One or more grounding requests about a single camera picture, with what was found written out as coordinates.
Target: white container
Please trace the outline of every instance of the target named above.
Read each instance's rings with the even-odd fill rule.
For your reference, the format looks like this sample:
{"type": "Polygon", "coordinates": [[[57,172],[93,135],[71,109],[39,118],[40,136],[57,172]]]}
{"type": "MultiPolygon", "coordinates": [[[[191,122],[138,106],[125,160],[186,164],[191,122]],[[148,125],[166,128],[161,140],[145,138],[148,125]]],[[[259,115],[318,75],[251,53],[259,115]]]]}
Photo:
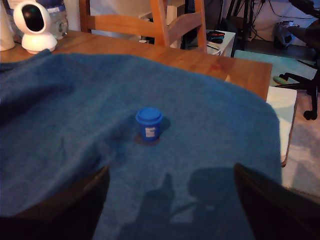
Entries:
{"type": "Polygon", "coordinates": [[[12,33],[9,29],[9,21],[6,15],[5,8],[1,2],[0,13],[0,51],[12,49],[15,46],[15,42],[12,33]]]}

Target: chair backrest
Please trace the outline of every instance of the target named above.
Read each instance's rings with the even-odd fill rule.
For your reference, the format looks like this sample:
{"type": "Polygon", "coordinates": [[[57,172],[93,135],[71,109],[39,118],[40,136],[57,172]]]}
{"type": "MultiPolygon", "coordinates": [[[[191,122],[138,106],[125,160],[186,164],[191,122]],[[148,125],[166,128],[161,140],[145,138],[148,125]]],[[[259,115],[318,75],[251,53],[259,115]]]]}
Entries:
{"type": "Polygon", "coordinates": [[[197,29],[199,52],[207,52],[204,0],[194,0],[195,13],[179,16],[167,26],[168,0],[150,0],[153,22],[132,16],[117,14],[91,16],[90,0],[79,0],[80,28],[82,32],[91,30],[152,37],[156,45],[169,47],[177,39],[193,29],[197,29]]]}
{"type": "Polygon", "coordinates": [[[237,163],[234,181],[256,240],[320,239],[320,205],[237,163]]]}
{"type": "Polygon", "coordinates": [[[110,182],[103,167],[71,187],[13,217],[0,217],[3,239],[93,238],[110,182]]]}

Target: small blue container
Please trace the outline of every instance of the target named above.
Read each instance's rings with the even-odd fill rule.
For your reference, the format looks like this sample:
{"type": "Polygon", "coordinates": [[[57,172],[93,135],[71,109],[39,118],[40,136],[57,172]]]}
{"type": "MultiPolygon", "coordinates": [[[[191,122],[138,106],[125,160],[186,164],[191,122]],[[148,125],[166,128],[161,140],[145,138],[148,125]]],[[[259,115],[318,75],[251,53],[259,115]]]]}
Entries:
{"type": "Polygon", "coordinates": [[[154,107],[144,107],[137,112],[135,119],[140,124],[141,136],[144,141],[157,140],[160,134],[160,122],[163,117],[163,114],[154,107]]]}

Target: blue cloth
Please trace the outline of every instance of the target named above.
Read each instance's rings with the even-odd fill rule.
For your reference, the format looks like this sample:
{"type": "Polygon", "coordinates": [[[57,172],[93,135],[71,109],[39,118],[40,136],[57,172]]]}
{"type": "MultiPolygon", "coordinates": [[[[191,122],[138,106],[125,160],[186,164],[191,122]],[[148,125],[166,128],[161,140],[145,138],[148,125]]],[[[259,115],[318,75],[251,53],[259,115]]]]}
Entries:
{"type": "Polygon", "coordinates": [[[109,165],[95,240],[254,239],[232,167],[281,182],[279,122],[255,94],[129,55],[44,51],[0,70],[2,216],[109,165]],[[143,107],[164,115],[153,145],[143,107]]]}

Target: wooden chair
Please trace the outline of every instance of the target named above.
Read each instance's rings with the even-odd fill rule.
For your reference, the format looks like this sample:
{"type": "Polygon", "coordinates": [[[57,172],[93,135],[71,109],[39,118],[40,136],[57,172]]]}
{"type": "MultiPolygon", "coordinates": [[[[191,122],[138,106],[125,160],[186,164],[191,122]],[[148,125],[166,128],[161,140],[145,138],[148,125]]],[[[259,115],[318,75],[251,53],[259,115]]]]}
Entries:
{"type": "Polygon", "coordinates": [[[90,0],[79,0],[80,27],[82,32],[91,30],[153,37],[155,44],[170,47],[184,34],[197,28],[198,52],[207,52],[204,0],[194,0],[195,13],[176,18],[169,26],[166,23],[168,0],[150,0],[153,22],[132,16],[117,14],[91,16],[90,0]]]}

